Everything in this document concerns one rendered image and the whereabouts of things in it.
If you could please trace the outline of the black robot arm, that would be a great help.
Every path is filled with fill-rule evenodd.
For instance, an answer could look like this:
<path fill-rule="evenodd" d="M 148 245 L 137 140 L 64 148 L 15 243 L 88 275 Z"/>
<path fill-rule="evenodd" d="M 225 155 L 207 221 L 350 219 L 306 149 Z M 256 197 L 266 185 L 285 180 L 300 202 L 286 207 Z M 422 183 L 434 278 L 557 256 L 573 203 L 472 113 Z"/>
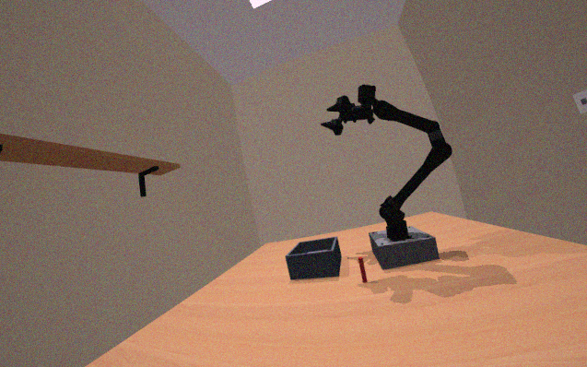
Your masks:
<path fill-rule="evenodd" d="M 433 120 L 416 116 L 410 112 L 401 111 L 387 101 L 376 100 L 375 91 L 375 86 L 363 84 L 358 87 L 358 103 L 362 104 L 356 108 L 358 120 L 368 120 L 368 123 L 372 124 L 375 120 L 373 114 L 375 114 L 381 120 L 394 121 L 412 126 L 427 133 L 432 146 L 424 164 L 417 170 L 403 189 L 394 197 L 389 195 L 381 204 L 379 214 L 387 222 L 387 237 L 397 242 L 410 239 L 411 237 L 408 236 L 408 229 L 404 220 L 405 213 L 400 210 L 402 204 L 431 172 L 451 156 L 452 148 L 451 145 L 446 143 L 440 130 L 440 124 Z M 337 98 L 335 107 L 342 116 L 345 116 L 350 114 L 350 110 L 354 105 L 355 103 L 350 103 L 346 96 L 340 96 Z M 371 109 L 371 105 L 373 106 L 373 110 Z"/>

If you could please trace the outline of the dark red peg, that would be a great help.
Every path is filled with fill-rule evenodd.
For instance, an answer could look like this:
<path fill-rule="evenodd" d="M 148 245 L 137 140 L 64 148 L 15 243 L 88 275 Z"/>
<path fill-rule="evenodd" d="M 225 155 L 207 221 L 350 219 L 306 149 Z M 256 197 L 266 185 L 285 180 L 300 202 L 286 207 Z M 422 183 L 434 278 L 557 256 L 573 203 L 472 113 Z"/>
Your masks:
<path fill-rule="evenodd" d="M 367 281 L 367 278 L 366 278 L 367 275 L 366 275 L 366 272 L 365 272 L 365 268 L 364 268 L 365 266 L 364 266 L 364 262 L 363 262 L 362 256 L 358 258 L 358 261 L 359 261 L 359 267 L 360 267 L 360 270 L 361 270 L 361 276 L 362 276 L 362 279 L 363 279 L 363 283 L 368 282 Z"/>

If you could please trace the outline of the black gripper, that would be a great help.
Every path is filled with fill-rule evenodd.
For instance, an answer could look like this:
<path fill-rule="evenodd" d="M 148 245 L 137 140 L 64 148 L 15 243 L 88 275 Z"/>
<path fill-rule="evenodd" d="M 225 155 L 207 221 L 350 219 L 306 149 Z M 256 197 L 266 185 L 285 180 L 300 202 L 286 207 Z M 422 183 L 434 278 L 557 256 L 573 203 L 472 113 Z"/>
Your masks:
<path fill-rule="evenodd" d="M 343 130 L 342 121 L 344 123 L 347 123 L 348 121 L 353 121 L 353 123 L 355 123 L 357 121 L 356 108 L 357 106 L 354 105 L 350 110 L 350 114 L 342 116 L 340 113 L 338 119 L 332 119 L 331 122 L 322 123 L 321 126 L 334 130 L 335 135 L 341 135 Z M 328 107 L 327 111 L 338 112 L 338 109 L 333 105 L 332 107 Z"/>

